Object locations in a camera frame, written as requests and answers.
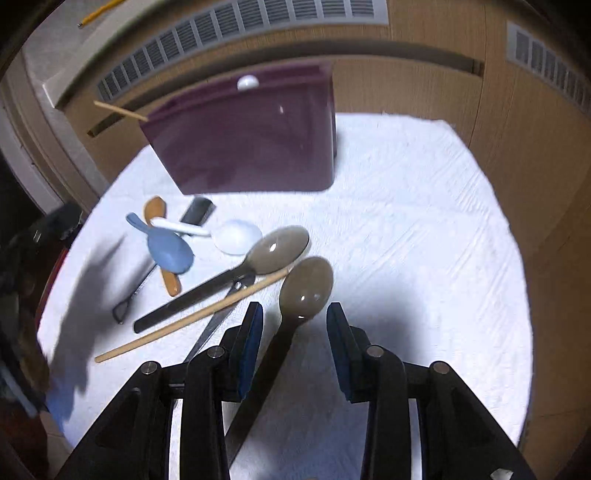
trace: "spoon handle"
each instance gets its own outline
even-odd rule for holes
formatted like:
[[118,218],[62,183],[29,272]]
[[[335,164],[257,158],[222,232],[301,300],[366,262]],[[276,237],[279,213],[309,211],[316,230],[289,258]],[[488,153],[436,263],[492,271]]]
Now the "spoon handle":
[[191,225],[190,223],[174,222],[167,218],[155,217],[152,218],[152,225],[159,228],[166,228],[178,233],[186,233],[188,235],[211,236],[211,233],[206,228],[198,225]]
[[128,213],[125,219],[131,226],[137,228],[140,232],[148,233],[150,231],[150,227],[142,222],[135,213]]
[[273,383],[281,369],[283,361],[291,347],[291,341],[298,327],[298,323],[283,320],[279,330],[271,339],[259,368],[252,380],[251,389],[242,400],[230,428],[226,433],[226,455],[228,466],[236,458],[244,440],[248,436],[256,417],[267,399]]
[[234,282],[236,279],[243,277],[248,273],[253,273],[248,265],[244,263],[237,267],[226,270],[219,275],[210,278],[205,283],[183,293],[182,295],[172,299],[167,304],[153,310],[147,315],[134,322],[134,332],[141,333],[154,325],[170,318],[172,315],[188,309],[197,302],[205,300],[211,295],[216,294],[221,289]]

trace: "wooden chopstick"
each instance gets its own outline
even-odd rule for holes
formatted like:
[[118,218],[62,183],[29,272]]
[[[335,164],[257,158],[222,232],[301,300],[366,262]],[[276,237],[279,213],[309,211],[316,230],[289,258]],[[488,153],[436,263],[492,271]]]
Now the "wooden chopstick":
[[140,115],[139,113],[132,112],[131,110],[126,110],[125,108],[110,105],[108,103],[99,102],[98,100],[94,100],[94,104],[106,110],[111,110],[111,112],[120,113],[121,115],[129,116],[131,118],[135,118],[136,120],[141,120],[142,122],[148,121],[147,116]]
[[119,356],[122,353],[129,352],[131,350],[136,349],[137,347],[158,340],[159,338],[162,338],[163,336],[166,336],[169,333],[176,332],[177,330],[180,330],[181,328],[186,327],[187,325],[190,325],[191,323],[194,323],[198,320],[202,320],[205,317],[209,317],[210,315],[218,312],[219,310],[223,310],[224,308],[229,307],[230,305],[234,305],[236,302],[245,299],[246,297],[249,297],[257,291],[262,290],[263,288],[267,288],[269,285],[272,285],[280,281],[280,279],[286,277],[289,272],[289,268],[283,268],[278,272],[266,276],[260,282],[255,283],[254,285],[245,288],[244,290],[241,290],[235,293],[234,295],[230,295],[225,299],[211,304],[209,307],[205,307],[204,309],[201,309],[198,312],[192,313],[191,315],[187,315],[185,318],[177,320],[176,322],[162,327],[161,329],[158,329],[155,332],[149,333],[148,335],[144,335],[143,337],[138,338],[137,340],[133,340],[132,342],[114,348],[108,351],[107,353],[103,353],[102,355],[96,356],[95,362],[99,364],[101,362],[104,362],[105,360],[109,360],[111,358]]

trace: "air vent grille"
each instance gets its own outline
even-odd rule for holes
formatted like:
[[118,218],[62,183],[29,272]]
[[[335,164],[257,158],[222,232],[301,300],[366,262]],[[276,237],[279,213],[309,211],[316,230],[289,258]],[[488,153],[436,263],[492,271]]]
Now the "air vent grille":
[[345,2],[343,0],[321,0],[324,17],[344,17]]
[[107,87],[103,82],[99,82],[99,93],[100,97],[105,101],[111,98],[109,92],[107,92]]
[[195,17],[195,26],[203,45],[217,40],[216,28],[213,26],[212,16],[209,13]]
[[146,75],[150,72],[150,64],[143,50],[134,53],[135,64],[138,66],[139,74]]
[[290,13],[285,0],[265,0],[265,9],[271,25],[275,23],[288,22]]
[[166,32],[164,35],[160,35],[160,43],[164,49],[164,54],[167,60],[172,60],[178,57],[181,53],[177,47],[177,41],[174,39],[172,31]]
[[107,84],[107,88],[109,89],[111,96],[115,96],[119,93],[119,87],[115,84],[115,78],[112,74],[108,74],[105,77],[105,83]]
[[351,0],[354,17],[373,17],[374,3],[371,0]]
[[243,0],[238,2],[240,9],[240,16],[242,17],[242,24],[245,30],[252,30],[253,28],[261,28],[263,26],[261,9],[258,6],[257,0]]
[[181,44],[183,52],[191,51],[197,47],[197,40],[193,34],[191,22],[184,22],[178,25],[175,30],[177,31],[178,41]]
[[125,69],[125,73],[127,74],[130,83],[134,83],[139,78],[138,72],[135,70],[134,62],[131,61],[131,58],[123,61],[123,68]]
[[[275,28],[310,24],[388,25],[387,0],[234,0],[203,9],[171,25],[116,65],[97,85],[111,102],[136,83],[172,62],[227,40]],[[524,49],[530,50],[529,43]]]
[[314,0],[293,0],[293,5],[295,17],[298,20],[302,18],[318,18]]
[[223,7],[216,8],[217,24],[220,26],[222,37],[231,37],[238,33],[238,22],[236,15],[234,15],[234,8],[232,4],[224,5]]
[[116,66],[113,69],[113,74],[115,75],[115,80],[117,80],[117,84],[119,85],[120,90],[123,90],[125,87],[127,87],[128,83],[125,78],[125,75],[123,75],[123,70],[121,70],[120,66]]
[[546,81],[591,115],[591,83],[543,42],[511,22],[507,22],[507,59]]
[[164,57],[160,51],[157,40],[152,40],[146,45],[146,51],[148,52],[148,58],[152,62],[152,68],[157,68],[164,63]]

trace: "purple plastic container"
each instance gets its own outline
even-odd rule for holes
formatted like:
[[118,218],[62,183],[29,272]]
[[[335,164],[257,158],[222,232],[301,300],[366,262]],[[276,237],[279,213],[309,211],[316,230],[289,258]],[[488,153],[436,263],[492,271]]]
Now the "purple plastic container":
[[313,192],[334,180],[330,63],[262,67],[207,83],[140,124],[184,194]]

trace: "pencil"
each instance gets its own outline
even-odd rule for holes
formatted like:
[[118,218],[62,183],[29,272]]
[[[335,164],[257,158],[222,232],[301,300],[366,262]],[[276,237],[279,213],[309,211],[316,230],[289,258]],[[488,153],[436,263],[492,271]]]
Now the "pencil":
[[111,10],[112,8],[115,8],[117,5],[122,4],[123,2],[125,2],[125,0],[111,0],[108,4],[104,4],[98,10],[95,10],[90,15],[84,17],[82,21],[78,24],[78,28],[83,28],[87,26],[90,22],[101,16],[103,13]]

